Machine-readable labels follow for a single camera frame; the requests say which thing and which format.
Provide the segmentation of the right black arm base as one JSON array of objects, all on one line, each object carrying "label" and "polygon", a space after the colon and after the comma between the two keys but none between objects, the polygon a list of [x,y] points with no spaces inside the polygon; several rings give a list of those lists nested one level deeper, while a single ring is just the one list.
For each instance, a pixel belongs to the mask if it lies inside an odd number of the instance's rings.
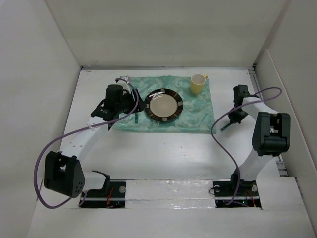
[{"label": "right black arm base", "polygon": [[209,194],[214,196],[216,208],[262,207],[256,181],[238,181],[235,173],[230,179],[213,181]]}]

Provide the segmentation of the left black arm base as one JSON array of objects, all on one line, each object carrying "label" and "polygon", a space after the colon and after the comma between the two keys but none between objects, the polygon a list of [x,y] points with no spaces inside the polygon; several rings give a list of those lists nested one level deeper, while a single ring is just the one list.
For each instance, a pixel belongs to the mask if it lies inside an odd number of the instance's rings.
[{"label": "left black arm base", "polygon": [[80,197],[80,208],[105,208],[105,209],[121,209],[125,208],[126,180],[111,180],[109,188],[105,190],[91,189],[87,192],[86,198],[83,192]]}]

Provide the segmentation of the dark rimmed beige plate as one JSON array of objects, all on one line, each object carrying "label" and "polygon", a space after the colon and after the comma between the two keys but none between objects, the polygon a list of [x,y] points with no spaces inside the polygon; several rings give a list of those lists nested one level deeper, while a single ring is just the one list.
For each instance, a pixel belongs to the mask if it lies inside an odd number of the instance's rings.
[{"label": "dark rimmed beige plate", "polygon": [[181,96],[167,88],[160,88],[150,92],[144,99],[146,115],[157,122],[169,123],[181,115],[184,102]]}]

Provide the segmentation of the yellow ceramic mug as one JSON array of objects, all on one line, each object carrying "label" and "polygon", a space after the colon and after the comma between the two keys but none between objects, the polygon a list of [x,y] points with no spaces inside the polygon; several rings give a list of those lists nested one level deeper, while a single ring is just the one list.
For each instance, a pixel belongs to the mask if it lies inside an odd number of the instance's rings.
[{"label": "yellow ceramic mug", "polygon": [[202,92],[207,81],[207,75],[195,74],[191,77],[190,90],[193,94]]}]

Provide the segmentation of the green patterned cloth napkin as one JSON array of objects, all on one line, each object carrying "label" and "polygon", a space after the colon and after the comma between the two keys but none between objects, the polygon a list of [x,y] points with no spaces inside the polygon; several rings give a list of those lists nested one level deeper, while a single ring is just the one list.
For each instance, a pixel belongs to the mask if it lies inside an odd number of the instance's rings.
[{"label": "green patterned cloth napkin", "polygon": [[142,133],[210,133],[215,118],[208,81],[198,95],[191,92],[191,78],[185,76],[132,77],[131,82],[143,100],[150,92],[160,88],[177,92],[184,102],[183,111],[179,118],[169,123],[154,121],[142,111],[138,113],[138,123],[135,123],[135,114],[131,114],[116,122],[112,129]]}]

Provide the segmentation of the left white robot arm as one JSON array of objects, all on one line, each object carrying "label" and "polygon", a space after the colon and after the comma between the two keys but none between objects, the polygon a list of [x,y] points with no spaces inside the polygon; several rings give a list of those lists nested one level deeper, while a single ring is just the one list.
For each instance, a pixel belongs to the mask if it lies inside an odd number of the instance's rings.
[{"label": "left white robot arm", "polygon": [[98,196],[110,193],[110,176],[93,170],[84,172],[82,163],[94,144],[122,118],[142,111],[145,103],[137,89],[123,85],[107,87],[105,98],[92,111],[87,126],[76,132],[71,142],[58,152],[50,151],[45,158],[44,187],[71,198],[83,191]]}]

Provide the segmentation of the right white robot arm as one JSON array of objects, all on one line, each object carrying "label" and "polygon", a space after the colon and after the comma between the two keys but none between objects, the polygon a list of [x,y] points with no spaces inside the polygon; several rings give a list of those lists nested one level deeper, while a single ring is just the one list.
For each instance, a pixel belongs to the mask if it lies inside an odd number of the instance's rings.
[{"label": "right white robot arm", "polygon": [[241,195],[246,191],[247,183],[254,182],[269,161],[288,151],[291,117],[268,107],[257,95],[250,94],[246,85],[235,86],[233,92],[234,111],[228,115],[229,125],[241,123],[246,116],[256,122],[252,150],[244,163],[235,169],[229,183],[230,192]]}]

